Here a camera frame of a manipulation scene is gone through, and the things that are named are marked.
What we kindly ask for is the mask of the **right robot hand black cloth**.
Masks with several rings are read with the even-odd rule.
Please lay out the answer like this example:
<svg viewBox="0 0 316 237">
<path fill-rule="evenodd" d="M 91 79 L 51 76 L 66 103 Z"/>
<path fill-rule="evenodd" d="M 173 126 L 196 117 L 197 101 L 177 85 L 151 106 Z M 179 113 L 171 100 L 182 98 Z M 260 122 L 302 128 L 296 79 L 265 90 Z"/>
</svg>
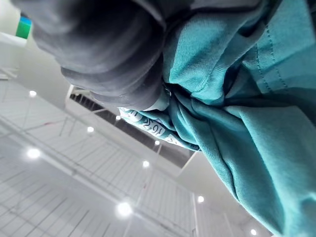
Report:
<svg viewBox="0 0 316 237">
<path fill-rule="evenodd" d="M 163 48 L 187 15 L 244 12 L 257 0 L 15 0 L 30 17 L 38 47 L 52 55 L 74 86 L 113 107 L 137 111 L 168 106 Z"/>
</svg>

